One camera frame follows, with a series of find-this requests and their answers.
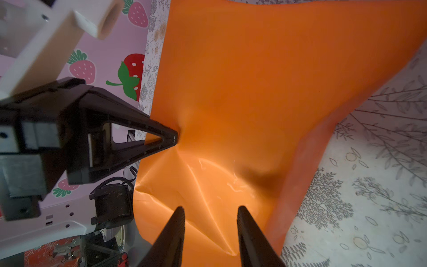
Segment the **orange wrapping paper sheet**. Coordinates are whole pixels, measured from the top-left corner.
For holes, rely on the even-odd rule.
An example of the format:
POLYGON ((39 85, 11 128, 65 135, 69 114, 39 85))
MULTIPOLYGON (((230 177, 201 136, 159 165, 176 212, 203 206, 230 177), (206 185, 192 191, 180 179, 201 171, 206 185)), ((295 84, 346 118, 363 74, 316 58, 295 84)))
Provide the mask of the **orange wrapping paper sheet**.
POLYGON ((183 265, 240 265, 245 206, 278 254, 335 125, 427 37, 425 1, 172 1, 151 117, 176 146, 140 162, 136 225, 185 210, 183 265))

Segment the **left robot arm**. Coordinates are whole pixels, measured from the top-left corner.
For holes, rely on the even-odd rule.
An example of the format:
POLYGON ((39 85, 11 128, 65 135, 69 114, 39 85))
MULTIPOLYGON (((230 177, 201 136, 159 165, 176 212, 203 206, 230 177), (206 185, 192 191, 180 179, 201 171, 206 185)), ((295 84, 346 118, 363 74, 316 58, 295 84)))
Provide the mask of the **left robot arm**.
POLYGON ((176 145, 175 130, 67 78, 1 101, 1 257, 133 219, 111 175, 176 145))

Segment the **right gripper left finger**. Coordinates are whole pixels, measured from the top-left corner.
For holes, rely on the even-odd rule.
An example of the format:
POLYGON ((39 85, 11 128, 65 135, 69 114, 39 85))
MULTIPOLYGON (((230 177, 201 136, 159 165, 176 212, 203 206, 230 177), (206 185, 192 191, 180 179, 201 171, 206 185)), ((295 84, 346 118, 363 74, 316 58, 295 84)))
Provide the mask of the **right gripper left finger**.
POLYGON ((180 267, 185 238, 185 211, 179 206, 137 265, 138 267, 180 267))

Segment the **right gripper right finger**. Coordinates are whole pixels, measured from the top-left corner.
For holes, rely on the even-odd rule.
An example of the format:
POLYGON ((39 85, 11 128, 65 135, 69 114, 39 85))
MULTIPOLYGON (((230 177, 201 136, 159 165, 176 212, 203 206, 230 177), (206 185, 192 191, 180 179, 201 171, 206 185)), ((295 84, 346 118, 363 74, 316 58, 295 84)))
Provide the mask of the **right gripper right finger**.
POLYGON ((245 206, 238 208, 237 226, 242 267, 286 266, 245 206))

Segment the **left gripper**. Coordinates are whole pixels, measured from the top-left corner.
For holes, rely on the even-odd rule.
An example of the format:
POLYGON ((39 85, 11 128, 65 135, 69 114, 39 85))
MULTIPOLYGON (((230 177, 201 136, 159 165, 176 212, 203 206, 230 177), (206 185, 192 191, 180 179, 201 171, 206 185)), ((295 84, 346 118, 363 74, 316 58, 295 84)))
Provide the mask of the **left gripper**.
POLYGON ((40 201, 67 166, 66 149, 76 132, 78 103, 85 133, 73 140, 69 154, 71 185, 92 184, 176 145, 177 131, 108 91, 89 89, 85 80, 68 77, 1 100, 1 214, 5 220, 41 215, 40 201), (118 144, 112 139, 113 124, 160 138, 118 144))

